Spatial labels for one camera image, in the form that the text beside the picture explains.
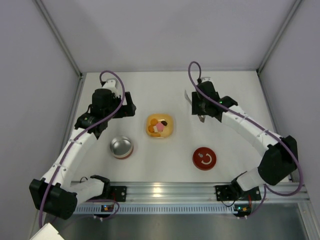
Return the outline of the metal serving tongs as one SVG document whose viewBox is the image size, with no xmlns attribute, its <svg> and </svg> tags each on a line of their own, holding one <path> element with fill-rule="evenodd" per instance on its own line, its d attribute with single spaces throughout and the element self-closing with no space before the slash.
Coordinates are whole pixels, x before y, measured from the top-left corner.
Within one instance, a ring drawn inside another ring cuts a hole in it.
<svg viewBox="0 0 320 240">
<path fill-rule="evenodd" d="M 201 108 L 201 99 L 199 98 L 196 91 L 193 91 L 191 93 L 191 96 L 188 95 L 187 91 L 184 91 L 184 97 L 187 100 L 187 102 L 191 105 L 191 114 L 197 115 L 200 122 L 204 123 L 206 119 L 205 112 Z"/>
</svg>

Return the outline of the swirl butter cookie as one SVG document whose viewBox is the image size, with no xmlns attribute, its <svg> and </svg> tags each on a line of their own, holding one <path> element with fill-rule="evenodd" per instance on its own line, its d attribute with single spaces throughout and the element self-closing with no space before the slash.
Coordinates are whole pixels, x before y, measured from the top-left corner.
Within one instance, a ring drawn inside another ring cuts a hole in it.
<svg viewBox="0 0 320 240">
<path fill-rule="evenodd" d="M 155 125 L 158 124 L 158 120 L 155 119 L 155 118 L 153 118 L 153 119 L 150 121 L 150 124 L 151 124 L 152 126 L 155 126 Z"/>
</svg>

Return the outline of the chocolate chip cookie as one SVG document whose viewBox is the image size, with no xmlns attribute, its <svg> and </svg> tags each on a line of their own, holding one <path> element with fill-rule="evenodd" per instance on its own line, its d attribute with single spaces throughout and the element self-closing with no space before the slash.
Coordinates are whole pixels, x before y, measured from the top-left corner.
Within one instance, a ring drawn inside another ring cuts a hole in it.
<svg viewBox="0 0 320 240">
<path fill-rule="evenodd" d="M 153 125 L 149 125 L 149 126 L 148 126 L 148 131 L 149 131 L 150 133 L 154 133 L 154 132 L 155 132 L 154 126 L 153 126 Z"/>
</svg>

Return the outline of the pink round cookie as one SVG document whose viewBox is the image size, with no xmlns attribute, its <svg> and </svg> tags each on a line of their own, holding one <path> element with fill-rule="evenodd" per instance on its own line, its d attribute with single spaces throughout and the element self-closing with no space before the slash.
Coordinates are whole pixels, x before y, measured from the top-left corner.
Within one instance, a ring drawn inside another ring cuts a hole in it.
<svg viewBox="0 0 320 240">
<path fill-rule="evenodd" d="M 156 125 L 157 129 L 158 129 L 158 132 L 162 132 L 165 128 L 165 126 L 159 122 L 157 125 Z"/>
</svg>

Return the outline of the round ridged biscuit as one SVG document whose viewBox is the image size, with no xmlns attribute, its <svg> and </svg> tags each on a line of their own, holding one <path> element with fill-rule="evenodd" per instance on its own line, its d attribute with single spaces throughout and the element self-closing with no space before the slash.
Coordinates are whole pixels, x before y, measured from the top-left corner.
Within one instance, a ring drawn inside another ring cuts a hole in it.
<svg viewBox="0 0 320 240">
<path fill-rule="evenodd" d="M 153 132 L 152 136 L 158 138 L 158 137 L 161 137 L 161 134 L 159 132 Z"/>
</svg>

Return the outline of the red round lid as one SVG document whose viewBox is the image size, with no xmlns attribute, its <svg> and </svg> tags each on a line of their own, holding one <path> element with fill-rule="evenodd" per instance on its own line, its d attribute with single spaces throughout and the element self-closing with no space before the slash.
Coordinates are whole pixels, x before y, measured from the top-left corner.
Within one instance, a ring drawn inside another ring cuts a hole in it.
<svg viewBox="0 0 320 240">
<path fill-rule="evenodd" d="M 192 162 L 197 169 L 208 171 L 216 165 L 217 156 L 212 149 L 199 147 L 193 152 Z"/>
</svg>

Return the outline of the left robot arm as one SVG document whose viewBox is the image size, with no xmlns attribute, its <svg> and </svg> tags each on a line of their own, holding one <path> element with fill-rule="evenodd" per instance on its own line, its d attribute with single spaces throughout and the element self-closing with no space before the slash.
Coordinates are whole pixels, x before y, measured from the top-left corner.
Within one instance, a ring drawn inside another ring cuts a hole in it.
<svg viewBox="0 0 320 240">
<path fill-rule="evenodd" d="M 52 167 L 40 180 L 33 179 L 29 191 L 35 208 L 57 218 L 69 219 L 76 207 L 88 200 L 111 197 L 111 183 L 106 177 L 92 175 L 72 184 L 77 168 L 87 151 L 98 141 L 111 119 L 132 117 L 136 107 L 122 81 L 108 79 L 92 94 L 87 111 L 78 117 L 71 137 Z"/>
</svg>

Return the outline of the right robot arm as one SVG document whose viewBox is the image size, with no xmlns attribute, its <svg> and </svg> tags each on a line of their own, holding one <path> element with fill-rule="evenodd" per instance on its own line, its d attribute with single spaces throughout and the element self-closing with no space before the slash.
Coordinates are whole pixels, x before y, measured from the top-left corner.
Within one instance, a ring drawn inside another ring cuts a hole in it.
<svg viewBox="0 0 320 240">
<path fill-rule="evenodd" d="M 297 141 L 292 136 L 282 137 L 259 125 L 234 99 L 220 97 L 210 79 L 200 77 L 194 86 L 192 114 L 217 119 L 242 136 L 261 156 L 257 167 L 235 177 L 226 186 L 233 200 L 261 185 L 275 186 L 292 172 L 301 171 Z"/>
</svg>

